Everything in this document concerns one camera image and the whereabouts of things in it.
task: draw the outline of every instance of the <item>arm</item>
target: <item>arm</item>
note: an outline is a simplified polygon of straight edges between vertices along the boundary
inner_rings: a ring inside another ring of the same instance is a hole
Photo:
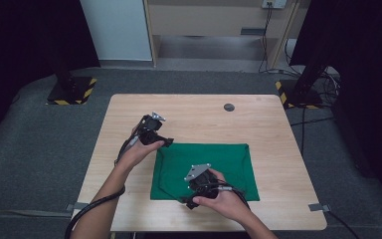
[[[225,181],[222,173],[209,169],[218,179]],[[277,239],[275,234],[231,191],[220,191],[215,199],[194,197],[193,201],[219,212],[240,223],[252,239]]]
[[[93,201],[99,200],[121,190],[125,181],[132,171],[151,151],[163,145],[163,141],[157,141],[150,145],[144,145],[139,140],[121,158],[112,170],[101,189],[95,195]],[[71,238],[105,238],[110,231],[118,198],[86,213],[77,223]]]

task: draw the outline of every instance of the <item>power outlet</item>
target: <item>power outlet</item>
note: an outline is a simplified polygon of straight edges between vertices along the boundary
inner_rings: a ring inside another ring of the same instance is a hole
[[[287,0],[263,0],[262,8],[269,8],[269,4],[271,8],[274,9],[283,9],[287,4]]]

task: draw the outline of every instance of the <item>small round object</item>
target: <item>small round object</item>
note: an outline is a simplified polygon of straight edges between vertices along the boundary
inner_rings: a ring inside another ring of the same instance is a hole
[[[223,106],[223,109],[225,109],[225,111],[227,111],[227,112],[232,112],[235,109],[235,106],[227,103]]]

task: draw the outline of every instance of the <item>white wall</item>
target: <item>white wall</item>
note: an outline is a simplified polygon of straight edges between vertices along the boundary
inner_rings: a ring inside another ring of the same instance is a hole
[[[100,60],[152,60],[141,0],[81,3]]]

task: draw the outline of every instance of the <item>green fabric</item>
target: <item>green fabric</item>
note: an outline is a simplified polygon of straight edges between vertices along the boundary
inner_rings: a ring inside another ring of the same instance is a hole
[[[260,201],[250,148],[247,144],[173,143],[157,150],[150,199],[178,200],[190,196],[184,180],[191,165],[211,163],[227,182],[245,192],[248,201]]]

